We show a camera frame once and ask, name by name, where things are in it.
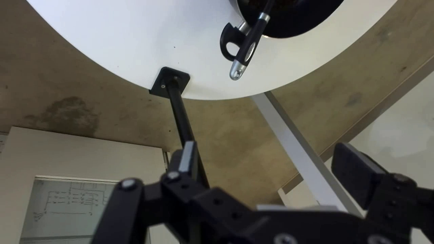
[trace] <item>wooden floor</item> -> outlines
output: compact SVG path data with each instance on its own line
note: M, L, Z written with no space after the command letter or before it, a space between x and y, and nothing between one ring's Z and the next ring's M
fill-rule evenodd
M432 70L432 12L431 0L400 0L343 54L272 92L317 154ZM298 180L249 99L186 104L213 186L253 206ZM91 62L17 0L0 3L0 130L9 126L179 148L167 100Z

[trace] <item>white circular board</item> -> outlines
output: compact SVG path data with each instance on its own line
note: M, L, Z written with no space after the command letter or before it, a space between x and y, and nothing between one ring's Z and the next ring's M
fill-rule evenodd
M243 22L229 0L28 0L68 42L110 72L150 88L161 66L190 73L183 98L217 100L282 87L328 62L354 43L394 0L344 0L321 24L286 39L262 38L244 76L220 35Z

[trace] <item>black metal bracket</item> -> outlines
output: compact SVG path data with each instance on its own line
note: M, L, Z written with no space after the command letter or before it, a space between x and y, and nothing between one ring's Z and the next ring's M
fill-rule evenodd
M190 81L188 73L184 73L168 66L163 66L149 93L156 96L169 98L167 91L168 85L176 87L179 93L182 93L186 89L188 81Z

